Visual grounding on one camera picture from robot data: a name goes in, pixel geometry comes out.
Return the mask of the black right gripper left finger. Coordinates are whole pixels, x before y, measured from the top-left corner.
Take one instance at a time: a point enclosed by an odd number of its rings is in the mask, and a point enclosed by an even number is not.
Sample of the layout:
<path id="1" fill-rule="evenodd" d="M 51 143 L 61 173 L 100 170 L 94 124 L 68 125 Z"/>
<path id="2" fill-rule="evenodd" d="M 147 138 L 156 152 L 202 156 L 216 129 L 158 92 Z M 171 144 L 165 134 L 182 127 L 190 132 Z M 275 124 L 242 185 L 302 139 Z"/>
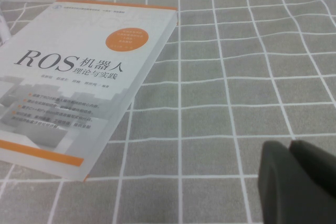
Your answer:
<path id="1" fill-rule="evenodd" d="M 263 144 L 258 191 L 264 223 L 335 223 L 335 198 L 277 141 Z"/>

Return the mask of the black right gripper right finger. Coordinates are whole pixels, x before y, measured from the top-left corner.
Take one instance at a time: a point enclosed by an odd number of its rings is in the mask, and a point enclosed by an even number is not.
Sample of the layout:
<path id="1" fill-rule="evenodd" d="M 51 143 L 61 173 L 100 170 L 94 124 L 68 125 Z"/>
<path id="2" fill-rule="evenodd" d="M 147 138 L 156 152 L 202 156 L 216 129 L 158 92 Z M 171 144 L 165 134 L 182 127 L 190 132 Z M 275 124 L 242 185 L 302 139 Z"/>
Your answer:
<path id="1" fill-rule="evenodd" d="M 335 156 L 303 140 L 292 141 L 289 152 L 314 183 L 335 198 Z"/>

